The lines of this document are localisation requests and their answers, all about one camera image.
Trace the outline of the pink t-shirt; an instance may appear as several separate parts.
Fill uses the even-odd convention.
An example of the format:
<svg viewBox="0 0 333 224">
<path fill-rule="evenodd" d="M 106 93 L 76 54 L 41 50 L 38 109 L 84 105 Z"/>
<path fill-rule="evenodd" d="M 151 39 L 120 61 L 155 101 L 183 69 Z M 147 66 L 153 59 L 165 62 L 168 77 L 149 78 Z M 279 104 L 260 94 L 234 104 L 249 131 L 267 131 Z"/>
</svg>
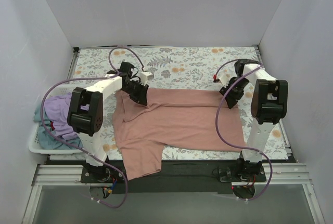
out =
<svg viewBox="0 0 333 224">
<path fill-rule="evenodd" d="M 127 179 L 159 172 L 166 145 L 227 152 L 243 147 L 239 110 L 221 99 L 211 90 L 149 88 L 142 106 L 118 91 L 112 122 Z"/>
</svg>

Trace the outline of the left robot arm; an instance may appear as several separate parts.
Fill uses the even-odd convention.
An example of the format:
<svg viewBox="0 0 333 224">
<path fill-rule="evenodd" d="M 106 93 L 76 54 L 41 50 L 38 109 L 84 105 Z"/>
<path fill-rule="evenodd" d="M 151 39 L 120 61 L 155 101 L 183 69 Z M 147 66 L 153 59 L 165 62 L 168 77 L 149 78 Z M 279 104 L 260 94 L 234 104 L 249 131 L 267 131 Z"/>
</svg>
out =
<svg viewBox="0 0 333 224">
<path fill-rule="evenodd" d="M 87 154 L 85 169 L 99 182 L 106 182 L 111 176 L 110 167 L 105 165 L 108 156 L 100 137 L 104 101 L 123 91 L 136 104 L 147 105 L 147 83 L 154 75 L 144 70 L 134 72 L 135 69 L 131 63 L 122 62 L 120 68 L 109 71 L 104 80 L 89 87 L 76 87 L 72 92 L 67 122 L 77 133 Z"/>
</svg>

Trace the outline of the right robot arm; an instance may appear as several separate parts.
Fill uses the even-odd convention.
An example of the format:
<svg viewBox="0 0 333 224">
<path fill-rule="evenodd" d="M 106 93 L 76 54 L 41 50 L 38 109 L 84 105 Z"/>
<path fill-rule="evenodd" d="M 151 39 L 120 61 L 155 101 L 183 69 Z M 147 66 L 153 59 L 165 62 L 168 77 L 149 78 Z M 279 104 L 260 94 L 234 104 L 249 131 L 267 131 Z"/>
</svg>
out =
<svg viewBox="0 0 333 224">
<path fill-rule="evenodd" d="M 273 128 L 286 116 L 288 82 L 269 75 L 258 61 L 235 59 L 232 62 L 236 76 L 227 78 L 214 74 L 213 81 L 222 84 L 222 102 L 229 109 L 243 97 L 244 88 L 252 84 L 254 91 L 250 111 L 253 121 L 246 147 L 234 146 L 241 150 L 240 157 L 230 168 L 220 169 L 218 177 L 220 182 L 240 180 L 251 183 L 264 174 L 262 160 L 267 156 L 263 150 Z"/>
</svg>

